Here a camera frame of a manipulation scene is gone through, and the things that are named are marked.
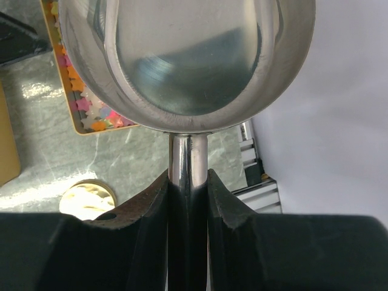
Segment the metal candy scoop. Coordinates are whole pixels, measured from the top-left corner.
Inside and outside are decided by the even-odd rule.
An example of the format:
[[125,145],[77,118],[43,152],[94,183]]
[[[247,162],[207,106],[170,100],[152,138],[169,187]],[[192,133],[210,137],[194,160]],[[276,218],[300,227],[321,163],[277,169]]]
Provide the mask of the metal candy scoop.
[[208,136],[293,82],[315,1],[59,1],[82,81],[121,116],[169,134],[169,290],[207,285]]

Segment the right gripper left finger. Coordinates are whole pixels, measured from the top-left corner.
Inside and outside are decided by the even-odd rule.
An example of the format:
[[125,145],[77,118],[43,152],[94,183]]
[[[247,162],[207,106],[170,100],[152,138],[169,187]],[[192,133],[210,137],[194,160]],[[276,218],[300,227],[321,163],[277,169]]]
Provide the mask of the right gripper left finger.
[[164,290],[168,177],[94,220],[1,214],[2,290]]

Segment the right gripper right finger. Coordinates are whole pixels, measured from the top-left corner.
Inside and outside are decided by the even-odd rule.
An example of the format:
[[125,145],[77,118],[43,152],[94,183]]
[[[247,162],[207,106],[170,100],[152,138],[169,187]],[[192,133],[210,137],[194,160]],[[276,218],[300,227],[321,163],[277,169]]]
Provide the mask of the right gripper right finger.
[[213,290],[386,290],[387,229],[352,215],[256,213],[208,172]]

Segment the gold tin with popsicle candies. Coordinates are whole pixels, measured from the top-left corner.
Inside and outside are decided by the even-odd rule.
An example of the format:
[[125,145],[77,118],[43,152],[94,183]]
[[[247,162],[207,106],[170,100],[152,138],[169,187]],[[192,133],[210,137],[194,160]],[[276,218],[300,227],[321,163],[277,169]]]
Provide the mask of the gold tin with popsicle candies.
[[13,134],[10,115],[4,89],[1,85],[1,132],[0,132],[0,154],[1,154],[1,186],[19,176],[21,164]]

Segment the gold tin with gummy candies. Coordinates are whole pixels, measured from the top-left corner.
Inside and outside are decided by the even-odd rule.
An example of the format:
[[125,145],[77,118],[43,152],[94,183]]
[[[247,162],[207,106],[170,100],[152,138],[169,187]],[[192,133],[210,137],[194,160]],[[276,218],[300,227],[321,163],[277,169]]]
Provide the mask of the gold tin with gummy candies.
[[58,23],[58,2],[41,1],[40,5],[76,133],[85,136],[136,127],[135,123],[123,118],[100,101],[78,76],[62,42]]

